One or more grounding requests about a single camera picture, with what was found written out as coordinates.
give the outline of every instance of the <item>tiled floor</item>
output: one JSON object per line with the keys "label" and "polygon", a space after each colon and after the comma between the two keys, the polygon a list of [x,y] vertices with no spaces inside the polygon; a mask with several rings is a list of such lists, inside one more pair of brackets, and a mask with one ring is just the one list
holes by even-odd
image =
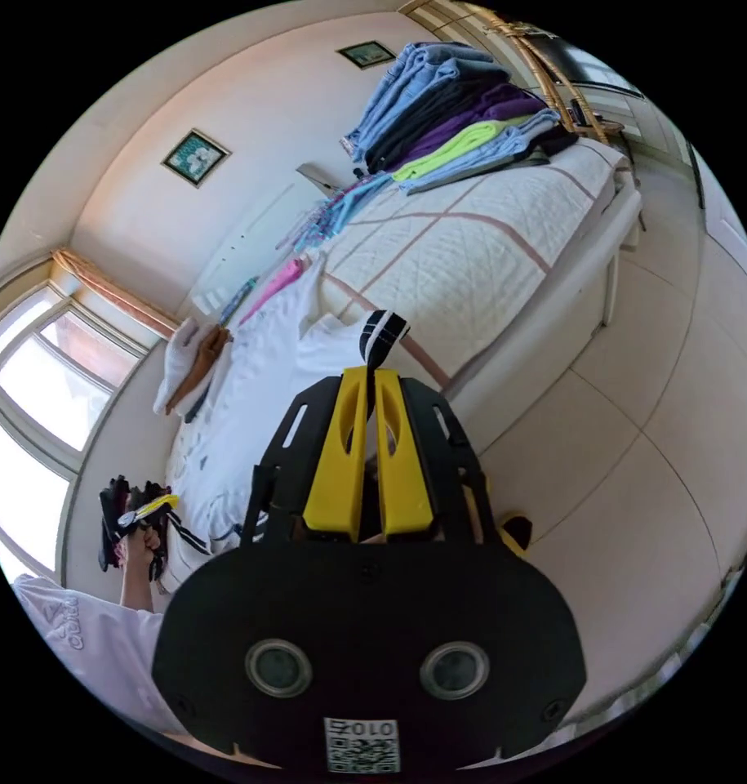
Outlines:
{"label": "tiled floor", "polygon": [[579,715],[647,673],[747,550],[747,277],[708,237],[694,183],[638,160],[647,232],[616,313],[482,456],[496,513],[572,607]]}

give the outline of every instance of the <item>white shirt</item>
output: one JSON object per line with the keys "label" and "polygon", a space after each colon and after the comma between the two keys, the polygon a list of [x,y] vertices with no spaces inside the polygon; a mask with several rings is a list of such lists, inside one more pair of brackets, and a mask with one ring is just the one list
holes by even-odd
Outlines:
{"label": "white shirt", "polygon": [[331,314],[315,320],[320,272],[314,263],[235,332],[224,347],[228,357],[219,359],[223,372],[216,372],[191,425],[194,441],[172,489],[180,496],[183,525],[214,555],[238,544],[231,532],[245,519],[253,466],[295,396],[364,364],[359,339],[366,319],[350,326]]}
{"label": "white shirt", "polygon": [[186,734],[150,674],[163,615],[131,610],[22,575],[14,590],[65,668],[117,712],[160,733]]}

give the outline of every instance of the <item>hand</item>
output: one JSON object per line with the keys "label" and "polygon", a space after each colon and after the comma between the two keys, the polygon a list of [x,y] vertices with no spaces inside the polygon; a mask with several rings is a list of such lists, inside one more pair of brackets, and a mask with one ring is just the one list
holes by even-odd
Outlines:
{"label": "hand", "polygon": [[137,528],[131,535],[122,539],[116,548],[120,567],[127,569],[149,568],[155,557],[155,550],[161,545],[161,539],[154,528]]}

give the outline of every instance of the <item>qr code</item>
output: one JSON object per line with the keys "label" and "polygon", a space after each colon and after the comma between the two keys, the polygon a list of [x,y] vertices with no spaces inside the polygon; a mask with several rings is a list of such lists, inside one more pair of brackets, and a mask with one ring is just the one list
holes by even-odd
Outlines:
{"label": "qr code", "polygon": [[325,719],[330,773],[400,773],[397,721]]}

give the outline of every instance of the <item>picture frame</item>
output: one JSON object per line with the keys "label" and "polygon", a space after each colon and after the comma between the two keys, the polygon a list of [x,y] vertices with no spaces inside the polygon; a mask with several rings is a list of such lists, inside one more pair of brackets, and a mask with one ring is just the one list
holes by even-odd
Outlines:
{"label": "picture frame", "polygon": [[395,59],[395,54],[378,41],[355,43],[352,47],[338,49],[337,53],[343,55],[346,60],[351,60],[361,70],[389,63]]}
{"label": "picture frame", "polygon": [[161,164],[198,188],[231,153],[196,128],[183,136]]}

